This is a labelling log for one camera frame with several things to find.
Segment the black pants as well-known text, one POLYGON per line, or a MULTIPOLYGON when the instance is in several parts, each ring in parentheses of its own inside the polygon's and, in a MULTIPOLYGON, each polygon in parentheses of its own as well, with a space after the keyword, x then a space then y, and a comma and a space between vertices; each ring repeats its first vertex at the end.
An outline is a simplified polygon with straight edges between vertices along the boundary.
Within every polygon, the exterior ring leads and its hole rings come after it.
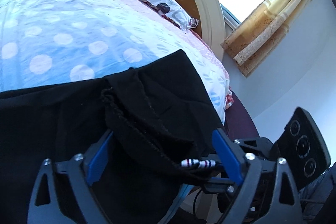
POLYGON ((93 80, 1 93, 1 223, 26 223, 45 159, 82 161, 111 223, 158 223, 183 185, 181 166, 214 152, 221 119, 195 66, 178 50, 93 80))

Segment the gold patterned side curtain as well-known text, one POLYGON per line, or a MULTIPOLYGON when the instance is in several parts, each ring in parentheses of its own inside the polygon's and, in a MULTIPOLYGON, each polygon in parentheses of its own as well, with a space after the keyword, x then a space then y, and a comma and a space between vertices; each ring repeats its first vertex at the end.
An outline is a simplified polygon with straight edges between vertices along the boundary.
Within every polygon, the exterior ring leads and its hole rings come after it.
POLYGON ((222 47, 248 77, 289 32, 291 23, 311 0, 264 0, 222 47))

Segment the black and white pillow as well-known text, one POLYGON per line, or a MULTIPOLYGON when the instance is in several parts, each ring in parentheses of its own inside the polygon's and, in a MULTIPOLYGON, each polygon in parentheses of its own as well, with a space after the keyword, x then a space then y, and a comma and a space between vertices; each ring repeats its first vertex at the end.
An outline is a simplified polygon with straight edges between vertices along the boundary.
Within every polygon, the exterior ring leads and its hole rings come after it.
POLYGON ((199 20, 192 18, 175 0, 139 0, 181 30, 194 29, 199 20))

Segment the pink and blue bed sheet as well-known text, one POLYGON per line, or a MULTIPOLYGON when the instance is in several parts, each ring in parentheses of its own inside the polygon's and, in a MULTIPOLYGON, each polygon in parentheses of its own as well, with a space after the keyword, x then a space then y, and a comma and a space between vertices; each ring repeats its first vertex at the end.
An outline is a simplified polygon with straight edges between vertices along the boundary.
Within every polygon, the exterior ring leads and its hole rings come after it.
POLYGON ((183 50, 220 119, 228 72, 191 30, 138 0, 1 0, 1 91, 100 78, 183 50))

